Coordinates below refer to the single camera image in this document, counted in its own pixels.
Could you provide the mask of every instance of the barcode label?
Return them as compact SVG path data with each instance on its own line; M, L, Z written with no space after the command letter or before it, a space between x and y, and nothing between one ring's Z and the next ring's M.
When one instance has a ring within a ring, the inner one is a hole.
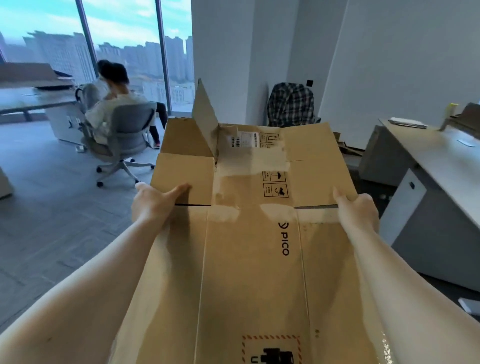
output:
M239 132L238 136L229 135L228 141L232 148L259 148L259 133Z

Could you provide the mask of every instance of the plaid jacket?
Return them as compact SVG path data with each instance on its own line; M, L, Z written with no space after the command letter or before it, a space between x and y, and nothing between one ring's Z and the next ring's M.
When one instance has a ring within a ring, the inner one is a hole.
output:
M301 84L276 84L268 99L267 114L268 126L314 124L313 92Z

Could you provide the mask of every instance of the sky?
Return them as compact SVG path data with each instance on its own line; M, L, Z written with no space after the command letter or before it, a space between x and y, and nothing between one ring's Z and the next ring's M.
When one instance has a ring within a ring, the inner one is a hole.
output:
M162 0L166 36L192 35L191 0ZM155 0L83 0L93 43L114 46L159 43ZM1 0L0 32L7 43L24 45L35 30L53 34L82 33L75 0Z

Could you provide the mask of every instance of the cardboard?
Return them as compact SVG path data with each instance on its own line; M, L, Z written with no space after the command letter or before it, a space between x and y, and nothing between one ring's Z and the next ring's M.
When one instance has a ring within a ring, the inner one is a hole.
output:
M209 206L175 208L110 362L394 363L327 208L333 186L356 195L328 124L215 126L199 89L195 119L167 127L151 183L165 192L187 181L178 203Z

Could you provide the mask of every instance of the white shirt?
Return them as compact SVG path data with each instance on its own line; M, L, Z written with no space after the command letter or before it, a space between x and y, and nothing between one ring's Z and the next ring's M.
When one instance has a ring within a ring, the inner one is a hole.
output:
M85 114L85 118L94 129L94 139L99 144L107 145L107 137L110 133L111 117L113 110L120 105L143 104L148 100L132 92L124 95L119 94L111 100L100 100L95 106ZM150 125L155 125L155 114L150 121Z

